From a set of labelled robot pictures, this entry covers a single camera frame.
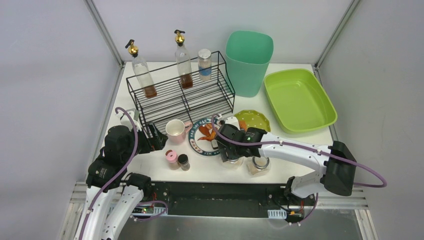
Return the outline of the teal plastic bin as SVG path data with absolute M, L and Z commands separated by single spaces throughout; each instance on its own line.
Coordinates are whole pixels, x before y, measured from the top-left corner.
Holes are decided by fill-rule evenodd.
M 225 48 L 226 69 L 237 96 L 258 94 L 273 52 L 274 41 L 267 34 L 247 30 L 231 33 Z

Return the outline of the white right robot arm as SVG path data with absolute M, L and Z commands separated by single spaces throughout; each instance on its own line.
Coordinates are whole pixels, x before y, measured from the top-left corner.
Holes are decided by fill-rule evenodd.
M 305 199 L 308 196 L 330 192 L 348 197 L 352 195 L 356 172 L 355 160 L 345 155 L 346 145 L 334 141 L 332 145 L 314 145 L 289 140 L 263 129 L 249 127 L 239 130 L 231 124 L 215 129 L 215 140 L 223 161 L 240 157 L 285 160 L 302 165 L 312 172 L 292 176 L 285 184 L 285 196 Z

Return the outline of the glass bottle brown contents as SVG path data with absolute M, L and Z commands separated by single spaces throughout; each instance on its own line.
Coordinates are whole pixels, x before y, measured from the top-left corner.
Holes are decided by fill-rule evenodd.
M 138 83 L 144 92 L 146 98 L 153 98 L 157 96 L 157 90 L 154 86 L 153 78 L 149 71 L 146 60 L 139 54 L 139 49 L 134 45 L 134 40 L 130 39 L 126 44 L 125 48 L 128 53 L 133 57 L 132 68 L 136 75 Z

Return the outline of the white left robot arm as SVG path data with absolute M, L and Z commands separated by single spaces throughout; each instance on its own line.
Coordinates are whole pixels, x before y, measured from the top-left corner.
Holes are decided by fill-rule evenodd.
M 108 130 L 104 147 L 88 168 L 85 204 L 74 239 L 116 240 L 136 205 L 152 193 L 151 178 L 132 173 L 118 203 L 110 208 L 131 155 L 165 147 L 168 137 L 154 123 L 149 123 L 148 128 L 152 137 L 147 137 L 141 128 L 134 130 L 132 125 L 117 125 Z

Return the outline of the pink lid spice jar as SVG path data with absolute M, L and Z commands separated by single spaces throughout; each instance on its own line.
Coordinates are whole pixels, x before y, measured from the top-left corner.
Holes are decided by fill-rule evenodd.
M 168 166 L 171 170 L 177 170 L 180 168 L 180 164 L 178 162 L 179 155 L 174 150 L 168 150 L 165 153 L 166 160 L 168 162 Z

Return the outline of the black wire rack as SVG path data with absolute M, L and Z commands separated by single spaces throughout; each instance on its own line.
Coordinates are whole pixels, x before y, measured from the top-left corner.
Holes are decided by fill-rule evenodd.
M 139 122 L 147 133 L 153 123 L 162 133 L 173 119 L 196 122 L 212 114 L 234 111 L 235 90 L 228 77 L 226 61 L 220 51 L 211 55 L 211 77 L 202 80 L 198 59 L 191 60 L 192 86 L 183 88 L 177 64 L 171 63 L 150 71 L 156 96 L 146 97 L 137 76 L 126 78 L 128 92 L 139 112 Z

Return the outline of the green dotted small plate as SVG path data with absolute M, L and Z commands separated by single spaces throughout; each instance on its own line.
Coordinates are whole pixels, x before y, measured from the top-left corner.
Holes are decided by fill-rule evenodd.
M 234 115 L 238 121 L 245 121 L 247 128 L 258 128 L 271 132 L 269 120 L 256 110 L 241 110 Z

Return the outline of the glass bottle gold spout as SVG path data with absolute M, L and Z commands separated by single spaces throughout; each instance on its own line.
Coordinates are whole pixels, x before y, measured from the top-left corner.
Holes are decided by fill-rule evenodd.
M 176 34 L 175 42 L 177 44 L 177 49 L 174 55 L 177 63 L 177 71 L 180 75 L 180 84 L 183 89 L 189 89 L 193 86 L 193 79 L 191 57 L 189 55 L 189 51 L 184 45 L 185 37 L 183 34 L 185 31 L 176 29 L 174 33 Z

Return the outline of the silver lid blue shaker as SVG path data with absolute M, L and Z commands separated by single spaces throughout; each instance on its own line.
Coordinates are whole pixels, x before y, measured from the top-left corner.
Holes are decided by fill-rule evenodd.
M 209 81 L 212 75 L 212 52 L 209 49 L 201 49 L 197 59 L 200 80 Z

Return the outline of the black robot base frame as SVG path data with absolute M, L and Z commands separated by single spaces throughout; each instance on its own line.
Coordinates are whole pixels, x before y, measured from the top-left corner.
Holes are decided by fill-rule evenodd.
M 147 202 L 135 213 L 146 216 L 168 207 L 170 216 L 268 218 L 271 211 L 294 212 L 295 220 L 303 219 L 305 208 L 316 202 L 289 195 L 285 184 L 270 183 L 202 183 L 153 181 L 145 187 L 142 199 Z

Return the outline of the black lid spice jar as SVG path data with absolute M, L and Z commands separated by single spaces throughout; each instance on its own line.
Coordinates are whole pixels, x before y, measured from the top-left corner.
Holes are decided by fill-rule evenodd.
M 183 171 L 188 171 L 190 169 L 189 158 L 186 154 L 180 154 L 177 161 Z

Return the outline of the teal rimmed white plate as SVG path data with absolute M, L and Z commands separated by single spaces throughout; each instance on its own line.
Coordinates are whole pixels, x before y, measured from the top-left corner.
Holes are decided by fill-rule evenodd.
M 187 134 L 190 147 L 204 157 L 213 157 L 220 154 L 211 122 L 210 117 L 194 122 Z

